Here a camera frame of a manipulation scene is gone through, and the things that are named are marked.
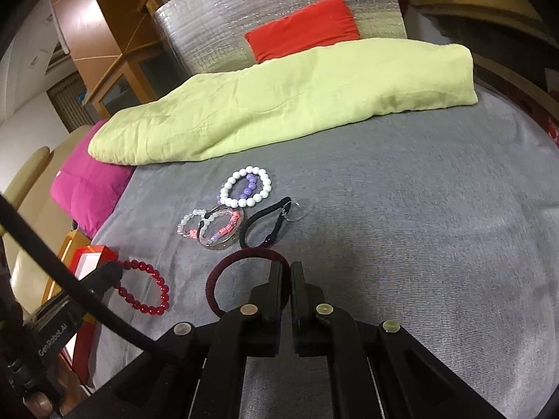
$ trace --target red pillow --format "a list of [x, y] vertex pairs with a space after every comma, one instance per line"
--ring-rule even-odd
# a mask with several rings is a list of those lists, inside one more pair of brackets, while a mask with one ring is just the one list
[[361, 36], [344, 0], [320, 0], [249, 31], [245, 38], [256, 61], [262, 63], [312, 47], [355, 41]]

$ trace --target folded blanket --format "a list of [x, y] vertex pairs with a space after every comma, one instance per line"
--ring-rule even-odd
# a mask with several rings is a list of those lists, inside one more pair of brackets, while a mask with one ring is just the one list
[[199, 74], [119, 111], [91, 140], [102, 162], [200, 161], [374, 115], [477, 102], [466, 47], [362, 39], [241, 71]]

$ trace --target pink pillow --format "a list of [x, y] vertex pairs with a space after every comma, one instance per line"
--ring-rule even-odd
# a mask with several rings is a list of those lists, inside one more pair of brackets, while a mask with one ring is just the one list
[[102, 163], [87, 152], [89, 142], [108, 120], [95, 124], [57, 173], [51, 198], [93, 238], [113, 212], [135, 167]]

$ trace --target white beaded bracelet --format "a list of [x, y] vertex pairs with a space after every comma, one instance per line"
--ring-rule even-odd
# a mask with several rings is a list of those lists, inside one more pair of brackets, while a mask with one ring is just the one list
[[[233, 198], [229, 198], [229, 192], [233, 188], [233, 185], [243, 176], [251, 176], [249, 180], [250, 183], [256, 183], [255, 180], [252, 180], [252, 176], [258, 175], [260, 176], [260, 180], [262, 182], [262, 190], [255, 193], [252, 197], [248, 198], [240, 198], [239, 200], [235, 200]], [[260, 169], [258, 167], [248, 166], [245, 169], [240, 169], [239, 171], [234, 172], [227, 182], [223, 185], [220, 191], [220, 200], [219, 202], [223, 205], [228, 206], [229, 208], [244, 208], [246, 206], [253, 207], [263, 199], [267, 198], [269, 193], [272, 191], [272, 181], [270, 180], [268, 174], [266, 173], [265, 169]]]
[[[190, 214], [186, 214], [182, 219], [181, 219], [181, 223], [177, 226], [177, 233], [185, 238], [188, 238], [189, 236], [191, 236], [189, 234], [189, 232], [184, 231], [184, 226], [186, 225], [186, 223], [192, 219], [195, 215], [199, 215], [200, 217], [202, 217], [207, 213], [208, 211], [206, 211], [205, 209], [194, 209]], [[204, 225], [206, 228], [208, 228], [209, 222], [204, 222]]]

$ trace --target beaded bracelet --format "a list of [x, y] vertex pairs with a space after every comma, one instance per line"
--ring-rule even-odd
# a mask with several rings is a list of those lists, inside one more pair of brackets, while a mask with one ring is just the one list
[[[228, 224], [220, 228], [210, 238], [205, 238], [204, 235], [209, 224], [215, 220], [211, 219], [211, 217], [218, 217], [227, 214], [230, 215]], [[202, 217], [197, 232], [198, 242], [207, 249], [224, 249], [225, 247], [228, 247], [230, 243], [233, 242], [233, 237], [237, 233], [243, 218], [244, 211], [242, 209], [233, 210], [225, 205], [216, 206]]]
[[[258, 182], [258, 179], [255, 175], [258, 175], [260, 177], [260, 180], [262, 182], [262, 190], [256, 192], [254, 196], [251, 197], [252, 192], [256, 190], [256, 183]], [[248, 187], [239, 196], [238, 200], [230, 198], [229, 191], [233, 188], [233, 185], [237, 182], [237, 180], [244, 176], [246, 176], [249, 180]], [[266, 173], [266, 170], [249, 165], [246, 169], [240, 169], [239, 171], [234, 172], [229, 177], [229, 179], [227, 179], [227, 182], [220, 190], [219, 201], [221, 204], [226, 205], [229, 208], [244, 208], [246, 206], [253, 207], [263, 199], [267, 198], [271, 190], [272, 181]]]
[[[210, 224], [218, 217], [229, 215], [229, 222], [227, 225], [220, 228], [216, 233], [209, 239], [204, 239], [204, 234], [210, 226]], [[200, 224], [197, 229], [192, 228], [189, 231], [184, 229], [185, 225], [190, 219], [195, 216], [200, 217]], [[228, 235], [231, 232], [236, 232], [239, 228], [240, 222], [242, 221], [243, 214], [241, 211], [233, 211], [230, 208], [225, 208], [223, 206], [218, 206], [211, 211], [206, 211], [205, 209], [194, 209], [190, 214], [186, 214], [182, 219], [180, 224], [177, 226], [177, 233], [184, 238], [192, 238], [198, 240], [200, 244], [204, 247], [210, 247], [212, 244], [218, 242], [223, 236]]]
[[161, 277], [159, 271], [157, 271], [152, 265], [148, 265], [146, 262], [138, 262], [138, 260], [124, 260], [119, 263], [124, 269], [138, 269], [139, 271], [144, 271], [146, 274], [149, 274], [157, 286], [161, 289], [161, 295], [159, 296], [161, 303], [158, 306], [149, 306], [141, 303], [132, 293], [124, 288], [120, 282], [117, 282], [117, 284], [114, 285], [115, 289], [118, 291], [118, 295], [122, 296], [133, 309], [139, 310], [141, 313], [149, 313], [149, 315], [163, 315], [165, 310], [169, 309], [169, 286], [165, 284], [165, 279]]

